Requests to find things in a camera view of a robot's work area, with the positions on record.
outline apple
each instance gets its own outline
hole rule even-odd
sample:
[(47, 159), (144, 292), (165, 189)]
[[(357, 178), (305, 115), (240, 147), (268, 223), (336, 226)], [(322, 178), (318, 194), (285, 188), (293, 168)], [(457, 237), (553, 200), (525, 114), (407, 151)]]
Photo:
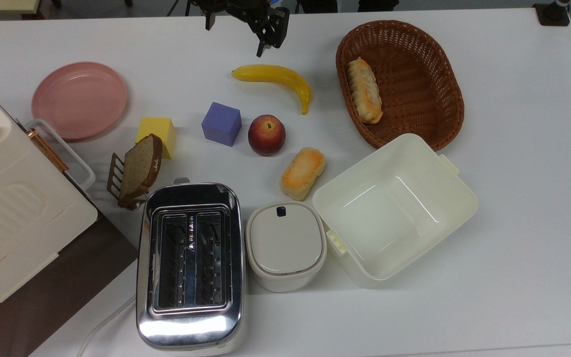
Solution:
[(286, 127), (273, 115), (260, 115), (250, 124), (248, 143), (261, 156), (274, 155), (286, 142)]

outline bread slice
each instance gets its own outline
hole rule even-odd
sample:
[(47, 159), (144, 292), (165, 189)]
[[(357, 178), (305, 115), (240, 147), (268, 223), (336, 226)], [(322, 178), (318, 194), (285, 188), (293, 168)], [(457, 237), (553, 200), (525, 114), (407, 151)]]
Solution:
[(281, 176), (281, 191), (296, 201), (303, 201), (325, 168), (325, 157), (317, 149), (304, 147)]
[(127, 151), (122, 170), (118, 206), (134, 209), (135, 199), (156, 182), (163, 160), (163, 141), (154, 134), (142, 138)]
[(361, 58), (347, 63), (347, 80), (360, 121), (366, 124), (379, 122), (383, 117), (383, 100), (369, 64)]

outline stainless steel toaster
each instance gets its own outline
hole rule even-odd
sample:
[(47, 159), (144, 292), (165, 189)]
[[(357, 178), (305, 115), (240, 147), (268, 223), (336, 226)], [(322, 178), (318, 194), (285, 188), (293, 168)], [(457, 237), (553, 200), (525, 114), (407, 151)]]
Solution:
[(145, 204), (136, 283), (142, 339), (177, 356), (231, 352), (245, 338), (239, 203), (219, 183), (156, 190)]

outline foam cube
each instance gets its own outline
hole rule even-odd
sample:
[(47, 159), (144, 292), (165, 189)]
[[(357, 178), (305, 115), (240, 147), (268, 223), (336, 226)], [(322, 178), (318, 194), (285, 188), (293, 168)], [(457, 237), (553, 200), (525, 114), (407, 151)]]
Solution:
[(204, 137), (220, 144), (232, 146), (242, 128), (239, 109), (213, 102), (202, 121)]
[(172, 158), (176, 132), (171, 118), (154, 118), (150, 116), (140, 118), (140, 128), (138, 128), (138, 135), (136, 135), (136, 143), (149, 134), (154, 134), (163, 141), (163, 159)]

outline container lid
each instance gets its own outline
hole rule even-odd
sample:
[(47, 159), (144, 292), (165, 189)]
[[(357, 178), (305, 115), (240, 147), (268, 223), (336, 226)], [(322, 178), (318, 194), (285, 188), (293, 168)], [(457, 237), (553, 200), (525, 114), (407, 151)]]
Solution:
[(249, 257), (263, 273), (288, 275), (308, 271), (324, 253), (320, 220), (304, 203), (263, 206), (248, 224)]

